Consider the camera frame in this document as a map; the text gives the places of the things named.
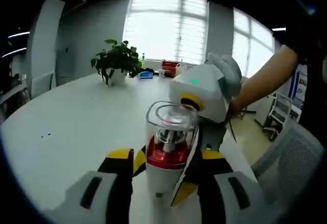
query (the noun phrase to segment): green leaves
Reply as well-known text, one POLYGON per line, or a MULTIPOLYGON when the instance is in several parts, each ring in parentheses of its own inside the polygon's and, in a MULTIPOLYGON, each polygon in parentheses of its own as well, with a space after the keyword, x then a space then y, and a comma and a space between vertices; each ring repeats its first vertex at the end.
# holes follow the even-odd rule
POLYGON ((102 79, 105 79, 107 85, 116 69, 120 69, 121 72, 129 72, 131 78, 135 77, 140 72, 142 66, 138 60, 136 47, 128 48, 127 40, 120 45, 117 45, 117 41, 114 39, 107 39, 105 42, 113 44, 112 49, 109 51, 102 50, 100 53, 97 53, 91 59, 91 67, 96 68, 98 74, 101 75, 102 79))
POLYGON ((104 42, 106 42, 107 44, 113 44, 113 45, 117 45, 117 41, 114 39, 107 39, 104 42))

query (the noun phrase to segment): ceiling light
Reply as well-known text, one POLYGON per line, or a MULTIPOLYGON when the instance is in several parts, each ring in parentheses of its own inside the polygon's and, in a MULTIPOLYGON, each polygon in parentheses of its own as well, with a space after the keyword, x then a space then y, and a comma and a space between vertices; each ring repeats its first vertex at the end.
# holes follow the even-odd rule
POLYGON ((10 35, 8 38, 12 38, 12 37, 16 37, 19 35, 24 35, 24 34, 29 34, 30 32, 24 32, 24 33, 19 33, 19 34, 14 34, 14 35, 10 35))
POLYGON ((22 48, 22 49, 17 49, 17 50, 15 50, 15 51, 13 51, 13 52, 9 52, 9 53, 3 55, 2 57, 6 57, 6 56, 8 56, 8 55, 10 55, 10 54, 13 54, 13 53, 16 53, 16 52, 19 52, 19 51, 23 51, 23 50, 25 50, 25 49, 27 49, 27 48, 25 47, 25 48, 22 48))
POLYGON ((272 29, 272 31, 286 31, 286 28, 276 28, 272 29))

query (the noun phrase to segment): black sleeve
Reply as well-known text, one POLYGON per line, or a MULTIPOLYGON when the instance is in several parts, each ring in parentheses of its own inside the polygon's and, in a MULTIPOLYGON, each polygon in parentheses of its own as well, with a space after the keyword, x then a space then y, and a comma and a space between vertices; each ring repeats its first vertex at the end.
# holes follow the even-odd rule
POLYGON ((313 25, 305 14, 294 13, 287 19, 286 35, 283 42, 299 55, 299 63, 305 64, 312 45, 315 43, 313 25))

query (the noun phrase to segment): white flower pot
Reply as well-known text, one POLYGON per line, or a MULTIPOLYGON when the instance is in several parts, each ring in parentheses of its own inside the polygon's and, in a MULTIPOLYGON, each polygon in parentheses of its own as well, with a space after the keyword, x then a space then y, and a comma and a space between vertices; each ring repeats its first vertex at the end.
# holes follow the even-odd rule
POLYGON ((125 82, 125 77, 127 75, 127 71, 122 72, 120 69, 115 69, 113 75, 110 79, 110 85, 119 85, 125 82))

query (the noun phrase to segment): black cable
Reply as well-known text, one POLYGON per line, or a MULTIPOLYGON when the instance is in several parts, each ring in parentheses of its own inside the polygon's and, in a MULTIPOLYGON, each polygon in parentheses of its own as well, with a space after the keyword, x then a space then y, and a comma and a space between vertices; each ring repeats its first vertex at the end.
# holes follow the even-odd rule
POLYGON ((231 126, 231 122, 230 121, 229 121, 229 126, 230 126, 231 133, 233 135, 233 138, 234 138, 235 142, 237 143, 236 138, 235 138, 235 135, 234 135, 234 131, 233 131, 233 128, 231 126))

